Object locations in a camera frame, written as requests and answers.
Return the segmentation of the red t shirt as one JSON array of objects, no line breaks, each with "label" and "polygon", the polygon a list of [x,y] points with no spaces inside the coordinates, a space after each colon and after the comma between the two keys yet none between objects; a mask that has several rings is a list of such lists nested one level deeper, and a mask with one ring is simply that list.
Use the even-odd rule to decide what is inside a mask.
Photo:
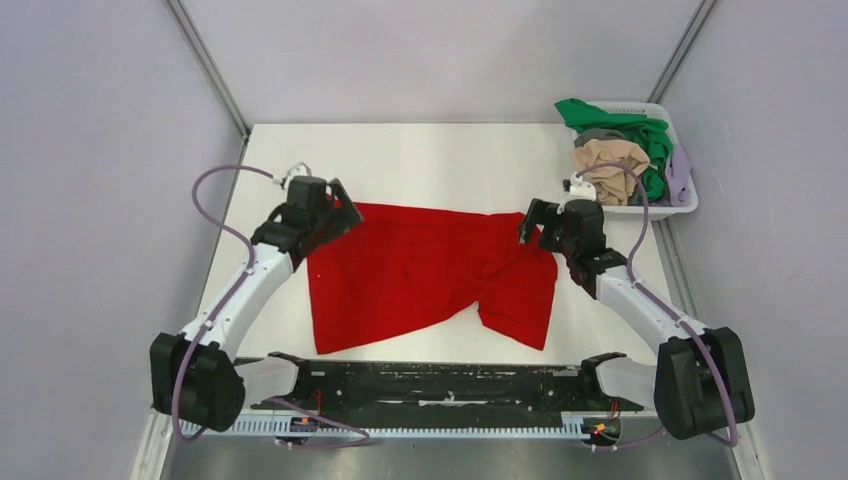
[{"label": "red t shirt", "polygon": [[558,265],[523,214],[361,203],[361,225],[306,261],[320,354],[388,340],[476,306],[482,325],[535,350],[546,344]]}]

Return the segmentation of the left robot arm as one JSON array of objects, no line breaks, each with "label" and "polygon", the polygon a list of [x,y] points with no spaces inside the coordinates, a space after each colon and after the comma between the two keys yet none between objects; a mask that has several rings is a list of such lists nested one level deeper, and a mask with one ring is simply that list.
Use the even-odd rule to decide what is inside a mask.
[{"label": "left robot arm", "polygon": [[313,397],[314,381],[300,372],[298,360],[270,354],[238,364],[237,353],[272,295],[304,260],[360,225],[363,216],[338,179],[297,175],[280,185],[285,201],[254,233],[232,233],[246,255],[212,305],[150,346],[153,406],[170,416],[182,441],[196,438],[184,433],[185,422],[200,433],[225,432],[246,407],[280,398],[297,408]]}]

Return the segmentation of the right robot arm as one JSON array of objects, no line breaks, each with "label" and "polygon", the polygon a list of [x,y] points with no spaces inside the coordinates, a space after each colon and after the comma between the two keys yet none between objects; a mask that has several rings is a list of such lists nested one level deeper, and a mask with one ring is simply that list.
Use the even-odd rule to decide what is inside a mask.
[{"label": "right robot arm", "polygon": [[583,360],[580,400],[602,408],[623,399],[654,411],[677,440],[707,435],[735,447],[739,425],[755,415],[740,337],[663,300],[637,275],[632,257],[608,246],[604,219],[592,200],[557,205],[534,199],[518,228],[520,243],[562,255],[572,281],[622,318],[656,356],[655,365],[620,352]]}]

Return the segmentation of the beige t shirt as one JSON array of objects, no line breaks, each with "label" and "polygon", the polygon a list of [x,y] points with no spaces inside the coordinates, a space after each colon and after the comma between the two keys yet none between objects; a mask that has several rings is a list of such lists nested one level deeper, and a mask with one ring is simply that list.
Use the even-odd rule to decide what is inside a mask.
[{"label": "beige t shirt", "polygon": [[636,176],[644,173],[649,156],[636,143],[629,140],[588,140],[570,153],[574,170],[592,182],[603,205],[627,206],[637,189],[636,180],[621,166]]}]

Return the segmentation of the grey t shirt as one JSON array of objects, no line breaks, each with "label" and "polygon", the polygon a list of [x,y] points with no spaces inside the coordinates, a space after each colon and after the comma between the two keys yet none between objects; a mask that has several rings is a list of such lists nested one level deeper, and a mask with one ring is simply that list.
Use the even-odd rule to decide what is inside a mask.
[{"label": "grey t shirt", "polygon": [[574,140],[574,147],[581,148],[590,140],[626,140],[627,137],[614,129],[592,128],[579,133]]}]

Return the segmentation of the lilac t shirt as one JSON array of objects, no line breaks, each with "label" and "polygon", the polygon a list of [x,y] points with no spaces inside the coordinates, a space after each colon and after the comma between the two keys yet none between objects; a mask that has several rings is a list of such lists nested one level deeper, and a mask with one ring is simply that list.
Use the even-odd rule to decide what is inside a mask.
[{"label": "lilac t shirt", "polygon": [[691,175],[691,162],[685,149],[675,144],[666,162],[664,176],[668,189],[668,204],[671,207],[683,207],[690,199],[688,180]]}]

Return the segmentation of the green t shirt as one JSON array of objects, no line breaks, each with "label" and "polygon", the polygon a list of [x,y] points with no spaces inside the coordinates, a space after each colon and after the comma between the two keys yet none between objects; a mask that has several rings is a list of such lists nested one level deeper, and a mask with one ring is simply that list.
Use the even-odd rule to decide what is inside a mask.
[{"label": "green t shirt", "polygon": [[669,124],[645,113],[611,112],[578,98],[567,98],[554,104],[564,124],[577,133],[589,129],[611,129],[625,140],[639,145],[649,157],[647,171],[641,174],[650,202],[662,200],[668,193],[665,167],[673,151],[668,134]]}]

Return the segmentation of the white plastic basket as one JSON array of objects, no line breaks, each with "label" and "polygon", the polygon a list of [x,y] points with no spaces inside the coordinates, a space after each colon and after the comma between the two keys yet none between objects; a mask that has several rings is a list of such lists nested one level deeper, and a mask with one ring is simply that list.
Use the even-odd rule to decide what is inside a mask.
[{"label": "white plastic basket", "polygon": [[[681,145],[670,114],[659,104],[609,100],[588,100],[587,103],[608,113],[644,114],[649,118],[661,119],[667,123],[668,128],[666,129],[666,133],[673,145],[675,147]],[[691,213],[698,207],[698,195],[691,174],[687,174],[685,180],[683,202],[679,206],[673,206],[669,200],[663,200],[658,204],[651,204],[648,212],[649,218],[652,221],[659,221],[675,214]],[[603,209],[606,214],[621,218],[639,218],[643,214],[643,208],[641,206],[604,206]]]}]

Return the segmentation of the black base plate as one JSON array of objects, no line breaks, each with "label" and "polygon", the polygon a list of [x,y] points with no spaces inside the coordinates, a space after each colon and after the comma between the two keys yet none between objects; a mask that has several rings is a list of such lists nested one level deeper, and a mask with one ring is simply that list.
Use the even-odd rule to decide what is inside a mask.
[{"label": "black base plate", "polygon": [[359,428],[554,427],[566,412],[640,412],[575,365],[309,360],[287,401]]}]

